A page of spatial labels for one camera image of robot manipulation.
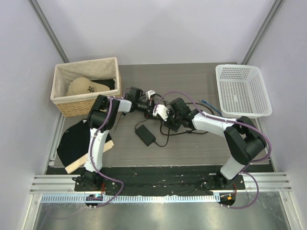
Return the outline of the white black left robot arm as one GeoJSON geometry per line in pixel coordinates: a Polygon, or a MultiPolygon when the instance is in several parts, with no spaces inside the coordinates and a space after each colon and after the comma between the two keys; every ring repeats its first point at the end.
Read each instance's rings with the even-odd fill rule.
{"type": "Polygon", "coordinates": [[[143,92],[139,88],[131,87],[124,98],[99,95],[87,117],[90,128],[90,141],[87,160],[80,177],[80,184],[91,191],[101,188],[102,178],[98,172],[102,169],[104,147],[110,130],[115,124],[118,113],[144,112],[149,118],[153,113],[154,96],[156,92],[143,92]]]}

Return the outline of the black network switch box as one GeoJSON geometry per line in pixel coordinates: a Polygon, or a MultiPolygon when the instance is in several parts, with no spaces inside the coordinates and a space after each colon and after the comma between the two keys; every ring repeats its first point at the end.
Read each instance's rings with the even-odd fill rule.
{"type": "Polygon", "coordinates": [[[163,125],[174,132],[178,132],[182,123],[180,121],[176,121],[174,119],[167,120],[163,122],[163,125]]]}

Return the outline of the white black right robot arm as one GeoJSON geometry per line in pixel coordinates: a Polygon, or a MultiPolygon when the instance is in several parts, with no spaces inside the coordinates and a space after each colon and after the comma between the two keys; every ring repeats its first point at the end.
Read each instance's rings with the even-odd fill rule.
{"type": "Polygon", "coordinates": [[[193,131],[210,132],[224,137],[231,156],[216,173],[217,187],[228,189],[233,185],[235,177],[266,147],[264,137],[257,132],[250,118],[242,116],[239,119],[224,120],[204,111],[193,111],[181,98],[170,102],[167,120],[164,125],[174,131],[179,127],[190,128],[193,131]]]}

